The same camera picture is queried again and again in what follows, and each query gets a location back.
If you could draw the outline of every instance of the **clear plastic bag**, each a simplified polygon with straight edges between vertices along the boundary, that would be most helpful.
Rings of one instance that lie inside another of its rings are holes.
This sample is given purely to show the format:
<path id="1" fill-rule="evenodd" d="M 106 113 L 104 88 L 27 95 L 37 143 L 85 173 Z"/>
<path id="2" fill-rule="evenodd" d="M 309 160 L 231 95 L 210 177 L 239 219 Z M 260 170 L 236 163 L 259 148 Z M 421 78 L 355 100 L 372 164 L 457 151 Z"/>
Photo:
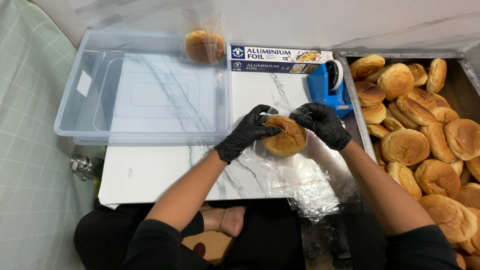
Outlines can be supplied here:
<path id="1" fill-rule="evenodd" d="M 309 117 L 283 103 L 272 107 L 285 117 L 292 112 Z M 340 177 L 349 173 L 340 154 L 308 129 L 306 136 L 305 148 L 292 157 L 272 154 L 259 140 L 245 150 L 239 161 L 255 166 L 267 197 L 288 197 L 300 217 L 316 224 L 325 215 L 338 212 L 339 203 L 356 197 L 358 189 L 354 181 Z"/>
<path id="2" fill-rule="evenodd" d="M 221 13 L 209 5 L 192 5 L 181 11 L 180 59 L 214 65 L 225 55 Z"/>

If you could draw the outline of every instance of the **pile of burger buns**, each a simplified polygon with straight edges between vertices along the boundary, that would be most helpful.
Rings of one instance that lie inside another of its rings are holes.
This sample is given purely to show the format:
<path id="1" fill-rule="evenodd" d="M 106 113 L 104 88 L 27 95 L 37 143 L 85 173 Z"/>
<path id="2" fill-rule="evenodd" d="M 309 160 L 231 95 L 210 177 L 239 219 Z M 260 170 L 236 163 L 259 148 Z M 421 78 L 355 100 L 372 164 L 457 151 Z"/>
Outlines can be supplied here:
<path id="1" fill-rule="evenodd" d="M 378 165 L 442 229 L 460 267 L 480 269 L 480 125 L 438 94 L 447 63 L 385 66 L 373 54 L 349 67 Z"/>

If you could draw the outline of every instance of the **clear plastic container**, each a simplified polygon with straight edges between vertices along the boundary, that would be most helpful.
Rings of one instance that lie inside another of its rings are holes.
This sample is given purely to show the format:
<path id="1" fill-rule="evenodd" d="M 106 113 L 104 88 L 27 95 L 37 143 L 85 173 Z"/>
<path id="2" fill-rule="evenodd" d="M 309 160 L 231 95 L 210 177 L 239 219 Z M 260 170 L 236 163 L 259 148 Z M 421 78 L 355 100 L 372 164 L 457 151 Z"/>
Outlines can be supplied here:
<path id="1" fill-rule="evenodd" d="M 88 30 L 55 132 L 81 145 L 221 141 L 232 130 L 229 55 L 218 65 L 181 61 L 180 40 L 166 33 Z"/>

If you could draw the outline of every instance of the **tape roll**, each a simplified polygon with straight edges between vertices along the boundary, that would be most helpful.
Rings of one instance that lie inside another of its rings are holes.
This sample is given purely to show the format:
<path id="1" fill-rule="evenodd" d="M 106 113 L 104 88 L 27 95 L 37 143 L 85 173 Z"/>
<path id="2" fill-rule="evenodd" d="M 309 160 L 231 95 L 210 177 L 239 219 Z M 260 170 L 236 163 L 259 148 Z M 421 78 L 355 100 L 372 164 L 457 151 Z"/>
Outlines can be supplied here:
<path id="1" fill-rule="evenodd" d="M 340 63 L 340 61 L 338 60 L 328 60 L 327 62 L 325 62 L 325 64 L 327 64 L 328 62 L 331 62 L 332 64 L 334 64 L 336 66 L 336 70 L 338 71 L 338 77 L 335 82 L 335 85 L 332 88 L 328 89 L 330 91 L 340 87 L 340 84 L 343 81 L 343 68 L 342 68 L 342 63 Z"/>

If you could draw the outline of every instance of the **gloved hand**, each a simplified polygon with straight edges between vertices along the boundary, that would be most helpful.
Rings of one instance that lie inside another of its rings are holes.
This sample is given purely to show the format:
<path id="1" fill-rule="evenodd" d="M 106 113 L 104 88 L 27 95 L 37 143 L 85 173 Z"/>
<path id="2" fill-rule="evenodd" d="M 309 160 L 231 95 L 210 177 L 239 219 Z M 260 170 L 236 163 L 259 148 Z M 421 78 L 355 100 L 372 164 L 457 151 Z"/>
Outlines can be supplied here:
<path id="1" fill-rule="evenodd" d="M 261 112 L 277 114 L 278 111 L 267 105 L 257 105 L 240 121 L 228 137 L 215 146 L 221 160 L 230 164 L 238 158 L 243 150 L 249 147 L 254 141 L 262 137 L 274 136 L 282 132 L 278 127 L 263 126 L 267 115 L 260 115 Z"/>
<path id="2" fill-rule="evenodd" d="M 342 150 L 352 139 L 352 136 L 342 126 L 342 122 L 328 106 L 320 103 L 306 103 L 297 110 L 310 115 L 290 114 L 290 118 L 304 128 L 308 128 L 317 135 L 330 149 Z"/>

